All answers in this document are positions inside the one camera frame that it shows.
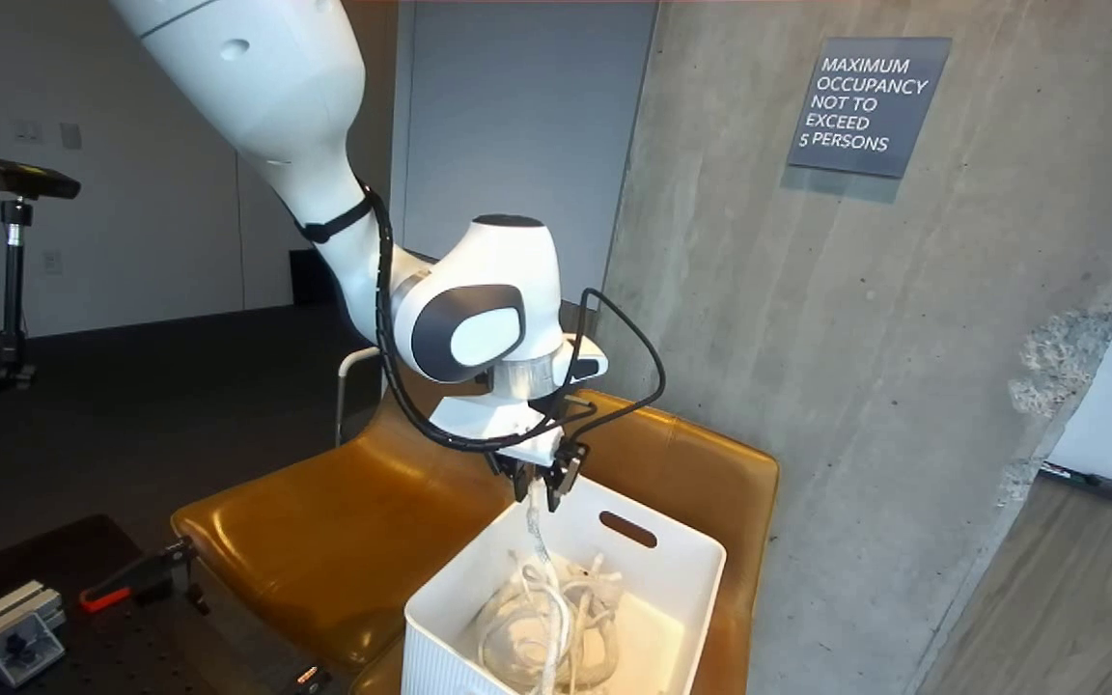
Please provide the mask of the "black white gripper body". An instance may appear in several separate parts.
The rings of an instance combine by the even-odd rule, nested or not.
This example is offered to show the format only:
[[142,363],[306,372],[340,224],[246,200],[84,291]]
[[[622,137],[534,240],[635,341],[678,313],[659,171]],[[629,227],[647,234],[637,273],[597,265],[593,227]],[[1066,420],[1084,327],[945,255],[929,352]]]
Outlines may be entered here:
[[484,452],[503,475],[559,471],[574,480],[580,446],[565,429],[566,393],[610,372],[593,341],[566,337],[551,357],[505,361],[484,393],[447,393],[429,415],[456,447]]

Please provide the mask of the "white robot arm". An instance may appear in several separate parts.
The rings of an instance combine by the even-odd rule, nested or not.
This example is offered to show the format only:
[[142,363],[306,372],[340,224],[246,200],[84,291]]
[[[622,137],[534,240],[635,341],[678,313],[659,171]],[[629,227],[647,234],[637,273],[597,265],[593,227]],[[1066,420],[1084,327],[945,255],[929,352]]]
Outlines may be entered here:
[[251,161],[377,348],[396,409],[548,507],[586,447],[559,400],[606,357],[559,326],[559,259],[534,216],[485,213],[436,263],[393,240],[353,171],[366,66],[340,0],[108,0],[191,110]]

